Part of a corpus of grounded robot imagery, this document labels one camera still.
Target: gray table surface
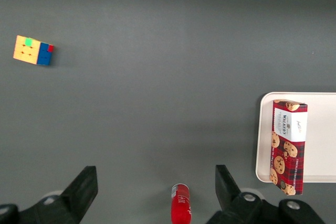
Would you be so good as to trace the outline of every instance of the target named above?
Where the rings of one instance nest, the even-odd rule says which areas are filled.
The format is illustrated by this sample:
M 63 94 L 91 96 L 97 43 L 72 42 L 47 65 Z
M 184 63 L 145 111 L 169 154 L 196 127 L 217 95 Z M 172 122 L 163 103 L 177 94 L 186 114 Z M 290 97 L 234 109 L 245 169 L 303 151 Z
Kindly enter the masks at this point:
M 0 204 L 21 210 L 86 165 L 82 223 L 170 223 L 175 183 L 205 223 L 216 164 L 277 204 L 254 171 L 261 97 L 336 90 L 336 0 L 0 0 L 0 18 Z M 54 44 L 51 66 L 13 59 L 16 35 Z M 336 185 L 304 188 L 335 223 Z

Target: red cylinder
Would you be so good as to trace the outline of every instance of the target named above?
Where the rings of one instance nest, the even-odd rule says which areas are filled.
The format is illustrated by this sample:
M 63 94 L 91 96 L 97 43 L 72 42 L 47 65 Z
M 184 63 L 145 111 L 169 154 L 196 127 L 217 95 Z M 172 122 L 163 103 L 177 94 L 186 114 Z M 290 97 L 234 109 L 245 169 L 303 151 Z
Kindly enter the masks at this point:
M 191 208 L 189 188 L 184 184 L 176 184 L 172 189 L 172 224 L 190 224 Z

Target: cookie box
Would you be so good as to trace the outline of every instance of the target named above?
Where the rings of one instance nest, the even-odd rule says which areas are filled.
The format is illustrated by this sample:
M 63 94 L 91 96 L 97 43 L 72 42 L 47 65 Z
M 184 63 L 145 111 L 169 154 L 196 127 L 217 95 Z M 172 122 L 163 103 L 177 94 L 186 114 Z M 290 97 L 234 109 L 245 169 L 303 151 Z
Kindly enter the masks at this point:
M 273 101 L 270 180 L 287 195 L 303 191 L 307 109 L 301 102 Z

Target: screw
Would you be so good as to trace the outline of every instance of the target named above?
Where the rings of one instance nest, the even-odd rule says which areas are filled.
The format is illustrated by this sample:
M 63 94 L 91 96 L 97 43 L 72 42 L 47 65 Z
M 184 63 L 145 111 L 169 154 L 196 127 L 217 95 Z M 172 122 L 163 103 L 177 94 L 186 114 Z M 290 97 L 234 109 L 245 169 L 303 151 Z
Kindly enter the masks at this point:
M 288 201 L 287 206 L 291 209 L 294 209 L 294 210 L 299 210 L 300 209 L 300 205 L 298 203 L 296 203 L 295 201 Z
M 256 200 L 256 197 L 254 197 L 252 194 L 245 194 L 244 195 L 244 199 L 246 199 L 247 201 L 255 201 Z
M 0 215 L 7 213 L 8 210 L 9 210 L 9 207 L 0 208 Z

